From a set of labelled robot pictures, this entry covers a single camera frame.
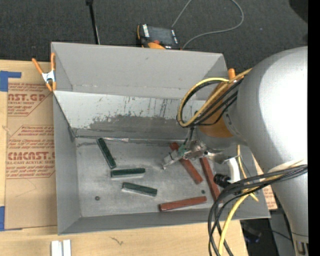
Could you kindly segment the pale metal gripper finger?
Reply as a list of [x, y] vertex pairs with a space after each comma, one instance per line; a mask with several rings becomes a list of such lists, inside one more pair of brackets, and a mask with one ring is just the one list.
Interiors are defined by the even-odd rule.
[[178, 152], [170, 152], [164, 159], [164, 165], [171, 165], [180, 159], [180, 155]]
[[162, 169], [163, 170], [166, 170], [169, 166], [175, 164], [176, 162], [180, 161], [180, 160], [183, 160], [182, 157], [178, 157], [178, 158], [174, 158], [172, 159], [171, 157], [167, 156], [163, 159], [163, 162], [162, 162]]

